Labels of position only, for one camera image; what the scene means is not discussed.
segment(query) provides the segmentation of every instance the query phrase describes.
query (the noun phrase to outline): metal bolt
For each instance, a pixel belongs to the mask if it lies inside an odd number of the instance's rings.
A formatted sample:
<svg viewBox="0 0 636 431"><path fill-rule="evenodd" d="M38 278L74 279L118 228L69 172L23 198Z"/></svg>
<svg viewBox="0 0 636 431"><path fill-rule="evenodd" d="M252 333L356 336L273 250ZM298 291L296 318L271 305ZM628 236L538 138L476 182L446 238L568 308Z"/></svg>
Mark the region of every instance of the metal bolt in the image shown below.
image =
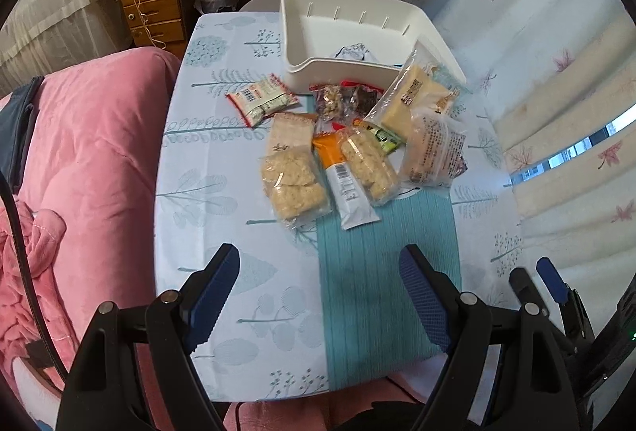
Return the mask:
<svg viewBox="0 0 636 431"><path fill-rule="evenodd" d="M465 291L459 295L459 299L467 306L474 306L478 300L477 296L474 293L470 293L470 291Z"/></svg>
<svg viewBox="0 0 636 431"><path fill-rule="evenodd" d="M114 307L115 307L115 304L113 304L112 302L102 302L101 304L99 304L99 307L97 308L97 310L100 315L107 315L108 313L112 311Z"/></svg>
<svg viewBox="0 0 636 431"><path fill-rule="evenodd" d="M533 304L532 302L528 302L525 306L525 312L529 315L536 316L539 314L539 306L537 304Z"/></svg>
<svg viewBox="0 0 636 431"><path fill-rule="evenodd" d="M173 302L177 301L177 298L179 298L179 291L168 289L167 291L161 293L161 296L159 298L164 304L172 304Z"/></svg>

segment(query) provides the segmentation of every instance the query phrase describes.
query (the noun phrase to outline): pink blanket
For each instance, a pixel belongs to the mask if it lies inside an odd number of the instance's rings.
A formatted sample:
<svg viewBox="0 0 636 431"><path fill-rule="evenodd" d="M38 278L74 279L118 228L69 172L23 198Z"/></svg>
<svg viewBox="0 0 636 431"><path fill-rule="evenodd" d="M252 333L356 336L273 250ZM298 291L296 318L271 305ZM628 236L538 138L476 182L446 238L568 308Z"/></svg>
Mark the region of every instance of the pink blanket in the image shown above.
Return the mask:
<svg viewBox="0 0 636 431"><path fill-rule="evenodd" d="M54 339L68 336L58 342L67 366L101 302L131 307L155 297L155 181L178 70L168 52L133 49L50 74L36 97L17 197L49 329ZM36 333L5 230L0 219L0 303L11 307L0 309L0 353L11 379L8 365Z"/></svg>

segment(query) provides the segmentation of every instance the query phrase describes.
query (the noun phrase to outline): pink plush fabric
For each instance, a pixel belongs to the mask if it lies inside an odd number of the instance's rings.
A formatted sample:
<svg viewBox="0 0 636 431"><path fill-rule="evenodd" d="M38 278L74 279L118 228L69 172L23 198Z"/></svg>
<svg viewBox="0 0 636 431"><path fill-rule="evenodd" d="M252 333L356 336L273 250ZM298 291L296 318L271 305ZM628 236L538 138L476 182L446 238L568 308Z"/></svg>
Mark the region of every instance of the pink plush fabric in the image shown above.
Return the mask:
<svg viewBox="0 0 636 431"><path fill-rule="evenodd" d="M404 391L387 379L378 379L354 388L314 397L246 402L238 407L240 431L327 431L358 413L370 410L372 402L381 400L414 402L414 398L425 402L425 399L413 392L401 378L396 378L394 381L413 398L408 397ZM232 404L223 422L228 431L238 429L236 417L237 405Z"/></svg>
<svg viewBox="0 0 636 431"><path fill-rule="evenodd" d="M17 197L30 247L45 248L29 260L44 269L36 289L55 322L53 338L69 336L57 342L67 366L101 302L132 307L155 297L155 181L179 65L159 49L128 50L50 74L37 94L39 113ZM37 213L34 221L29 210ZM38 233L38 225L52 237ZM7 247L5 257L10 260ZM6 271L2 282L12 282ZM23 307L17 304L12 307ZM35 336L20 315L10 332L0 319L5 359L23 355L22 341Z"/></svg>

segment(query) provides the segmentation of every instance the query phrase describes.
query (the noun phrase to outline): white tablecloth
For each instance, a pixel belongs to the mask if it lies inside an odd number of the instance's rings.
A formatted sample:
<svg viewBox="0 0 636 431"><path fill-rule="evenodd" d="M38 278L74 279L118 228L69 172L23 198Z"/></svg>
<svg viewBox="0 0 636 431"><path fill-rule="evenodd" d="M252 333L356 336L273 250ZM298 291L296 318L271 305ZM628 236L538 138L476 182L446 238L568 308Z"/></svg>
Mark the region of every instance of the white tablecloth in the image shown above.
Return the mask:
<svg viewBox="0 0 636 431"><path fill-rule="evenodd" d="M288 232L263 194L269 122L246 129L225 93L281 72L279 15L201 17L179 71L163 137L155 208L157 290L178 289L232 243L241 269L193 362L212 400L300 397L329 389L316 231ZM469 127L468 172L451 189L464 289L513 300L507 272L520 239L510 178L478 94L457 110Z"/></svg>

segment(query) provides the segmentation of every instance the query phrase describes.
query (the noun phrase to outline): white plastic bin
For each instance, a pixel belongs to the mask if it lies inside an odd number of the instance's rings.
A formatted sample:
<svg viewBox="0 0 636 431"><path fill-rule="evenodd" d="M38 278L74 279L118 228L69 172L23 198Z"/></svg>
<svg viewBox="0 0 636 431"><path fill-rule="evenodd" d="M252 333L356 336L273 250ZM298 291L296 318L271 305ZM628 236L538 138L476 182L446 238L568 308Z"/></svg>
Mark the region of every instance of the white plastic bin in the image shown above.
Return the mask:
<svg viewBox="0 0 636 431"><path fill-rule="evenodd" d="M426 14L399 0L281 0L284 81L296 93L354 80L387 89L419 39L465 83L455 57ZM379 64L331 58L363 43Z"/></svg>

